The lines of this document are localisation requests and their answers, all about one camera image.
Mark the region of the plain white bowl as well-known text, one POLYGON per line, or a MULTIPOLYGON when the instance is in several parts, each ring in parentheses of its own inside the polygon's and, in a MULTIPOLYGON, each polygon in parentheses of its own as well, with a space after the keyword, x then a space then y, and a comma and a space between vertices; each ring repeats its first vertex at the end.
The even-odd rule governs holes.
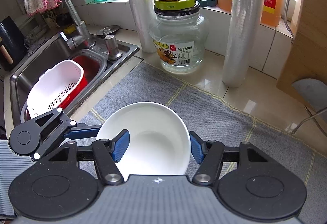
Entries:
POLYGON ((112 114, 97 139, 113 139, 126 129, 130 144, 117 167, 130 175, 184 175, 191 157, 191 142, 184 121, 165 105, 138 102, 112 114))

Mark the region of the steel kitchen faucet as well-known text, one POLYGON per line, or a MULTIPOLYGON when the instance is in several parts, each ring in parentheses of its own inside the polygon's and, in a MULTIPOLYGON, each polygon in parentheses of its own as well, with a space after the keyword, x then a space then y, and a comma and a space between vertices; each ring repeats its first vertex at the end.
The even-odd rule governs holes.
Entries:
POLYGON ((71 0, 63 0, 68 9, 69 15, 75 23, 76 35, 66 41, 71 50, 78 47, 91 48, 95 45, 95 40, 91 37, 84 21, 81 20, 71 0))

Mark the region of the grey checked cloth mat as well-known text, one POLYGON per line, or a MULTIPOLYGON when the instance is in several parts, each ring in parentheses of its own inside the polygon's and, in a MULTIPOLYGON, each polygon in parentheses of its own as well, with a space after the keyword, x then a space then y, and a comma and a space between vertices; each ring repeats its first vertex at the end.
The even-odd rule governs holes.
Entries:
POLYGON ((326 223, 326 157, 301 140, 236 110, 218 97, 201 91, 141 63, 110 89, 81 119, 103 124, 118 109, 136 102, 156 102, 174 110, 186 127, 202 139, 236 147, 249 141, 303 180, 307 199, 299 218, 304 223, 326 223))

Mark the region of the steel sink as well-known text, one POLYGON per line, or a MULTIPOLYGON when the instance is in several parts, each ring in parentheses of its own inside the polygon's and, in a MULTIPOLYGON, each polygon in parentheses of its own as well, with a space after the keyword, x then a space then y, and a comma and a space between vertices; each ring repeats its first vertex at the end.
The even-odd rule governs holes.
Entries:
POLYGON ((118 41, 122 56, 111 61, 104 39, 94 40, 91 48, 71 50, 63 33, 58 33, 23 60, 6 81, 9 90, 5 98, 11 110, 5 114, 5 121, 17 126, 58 107, 71 116, 140 49, 118 41))

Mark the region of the soap dispenser pump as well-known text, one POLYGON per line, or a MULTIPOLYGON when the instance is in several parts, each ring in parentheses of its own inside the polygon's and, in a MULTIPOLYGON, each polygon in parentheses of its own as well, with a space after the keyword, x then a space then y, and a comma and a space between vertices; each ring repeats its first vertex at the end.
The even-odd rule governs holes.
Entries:
POLYGON ((118 48, 118 42, 116 40, 115 35, 113 34, 104 34, 104 40, 106 44, 106 48, 108 50, 108 59, 111 61, 116 61, 121 58, 122 52, 118 48))

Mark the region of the sink drain stopper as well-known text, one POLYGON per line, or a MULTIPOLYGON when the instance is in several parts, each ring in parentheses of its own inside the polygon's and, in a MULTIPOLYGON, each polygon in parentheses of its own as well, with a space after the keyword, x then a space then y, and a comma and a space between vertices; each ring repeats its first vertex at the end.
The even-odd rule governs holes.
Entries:
POLYGON ((113 35, 116 34, 120 29, 120 26, 118 25, 111 25, 111 26, 107 26, 105 28, 100 29, 96 35, 98 37, 106 37, 108 35, 113 35))

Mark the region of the clear glass jar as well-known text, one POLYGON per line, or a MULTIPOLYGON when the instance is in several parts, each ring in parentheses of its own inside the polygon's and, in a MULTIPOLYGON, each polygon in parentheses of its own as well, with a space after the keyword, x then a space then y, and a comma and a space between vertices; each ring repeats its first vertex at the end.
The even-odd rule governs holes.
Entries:
POLYGON ((149 34, 163 68, 188 74, 203 61, 209 22, 197 0, 154 0, 149 34))

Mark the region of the wooden cutting board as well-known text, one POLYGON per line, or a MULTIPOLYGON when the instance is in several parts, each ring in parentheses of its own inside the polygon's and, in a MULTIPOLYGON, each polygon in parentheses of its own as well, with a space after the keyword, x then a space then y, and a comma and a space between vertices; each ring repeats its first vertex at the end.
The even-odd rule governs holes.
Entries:
POLYGON ((318 85, 304 80, 326 84, 326 0, 302 0, 295 38, 277 80, 277 88, 303 105, 315 111, 326 107, 326 91, 318 96, 318 85), (308 101, 297 90, 300 87, 311 88, 316 103, 308 101))

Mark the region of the cling film roll right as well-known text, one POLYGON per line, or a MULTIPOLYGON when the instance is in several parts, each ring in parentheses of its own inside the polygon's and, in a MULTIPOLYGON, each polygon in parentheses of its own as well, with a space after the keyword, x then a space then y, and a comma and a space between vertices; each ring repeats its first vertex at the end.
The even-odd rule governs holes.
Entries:
POLYGON ((258 0, 237 0, 232 3, 230 28, 223 66, 223 83, 232 88, 242 85, 254 45, 254 39, 261 22, 262 4, 258 0))

